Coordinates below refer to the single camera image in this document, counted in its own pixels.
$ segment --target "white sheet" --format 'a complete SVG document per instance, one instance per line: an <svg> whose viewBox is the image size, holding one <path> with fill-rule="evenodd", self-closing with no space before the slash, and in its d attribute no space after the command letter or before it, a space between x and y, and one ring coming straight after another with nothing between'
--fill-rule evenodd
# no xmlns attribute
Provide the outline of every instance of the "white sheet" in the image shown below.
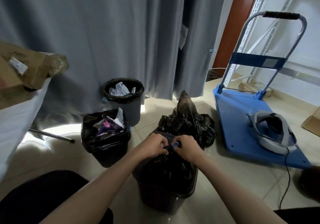
<svg viewBox="0 0 320 224"><path fill-rule="evenodd" d="M48 78L42 89L33 92L31 100L0 110L0 182L42 105L50 80Z"/></svg>

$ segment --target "blue platform cart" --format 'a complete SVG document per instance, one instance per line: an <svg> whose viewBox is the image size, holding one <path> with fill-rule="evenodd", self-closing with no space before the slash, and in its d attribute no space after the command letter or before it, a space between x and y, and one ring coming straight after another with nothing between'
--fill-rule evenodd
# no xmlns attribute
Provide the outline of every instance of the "blue platform cart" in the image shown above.
<svg viewBox="0 0 320 224"><path fill-rule="evenodd" d="M249 24L250 20L257 16L301 21L302 29L286 57L283 58L275 56L253 55L237 52L241 44L242 37L245 34L247 25ZM285 155L270 152L259 144L259 138L252 127L252 123L248 117L248 114L250 115L260 110L272 111L262 99L267 88L296 48L301 37L306 31L306 27L306 18L301 14L272 11L258 12L250 16L243 25L241 34L223 75L222 81L213 90L216 108L220 118L225 148L232 154L249 159L255 159L265 163L285 165ZM257 91L253 95L245 93L246 90L225 87L224 82L232 64L270 68L276 69L276 71L270 81L266 84L265 88ZM311 164L300 148L297 147L294 152L287 156L287 166L306 169L309 168Z"/></svg>

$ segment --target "forearm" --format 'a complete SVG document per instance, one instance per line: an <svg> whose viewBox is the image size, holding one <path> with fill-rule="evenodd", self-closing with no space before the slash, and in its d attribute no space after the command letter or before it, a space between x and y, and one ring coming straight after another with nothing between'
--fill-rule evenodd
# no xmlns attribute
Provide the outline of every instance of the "forearm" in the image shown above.
<svg viewBox="0 0 320 224"><path fill-rule="evenodd" d="M237 224L286 223L262 199L233 182L203 155L196 163L208 178Z"/></svg>
<svg viewBox="0 0 320 224"><path fill-rule="evenodd" d="M62 203L41 224L99 223L115 195L140 160L139 155L133 149Z"/></svg>

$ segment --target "black foam grip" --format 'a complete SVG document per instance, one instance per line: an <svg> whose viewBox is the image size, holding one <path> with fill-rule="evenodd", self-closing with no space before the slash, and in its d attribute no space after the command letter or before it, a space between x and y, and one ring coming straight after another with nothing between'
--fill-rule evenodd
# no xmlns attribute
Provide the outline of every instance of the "black foam grip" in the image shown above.
<svg viewBox="0 0 320 224"><path fill-rule="evenodd" d="M289 12L273 12L265 11L263 17L268 18L277 18L277 19L299 19L300 14L298 13L289 13Z"/></svg>

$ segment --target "gray trash can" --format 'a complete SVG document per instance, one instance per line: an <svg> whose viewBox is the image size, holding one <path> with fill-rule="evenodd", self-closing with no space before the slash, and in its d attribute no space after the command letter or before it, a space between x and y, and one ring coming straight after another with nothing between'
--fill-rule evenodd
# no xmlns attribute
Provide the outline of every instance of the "gray trash can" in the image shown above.
<svg viewBox="0 0 320 224"><path fill-rule="evenodd" d="M109 89L115 88L116 84L120 82L123 82L130 92L133 87L136 87L135 93L125 96L113 96L109 94ZM144 99L144 87L140 81L131 78L112 79L104 85L102 95L109 109L118 109L120 107L124 110L130 126L138 124L140 121L141 102Z"/></svg>

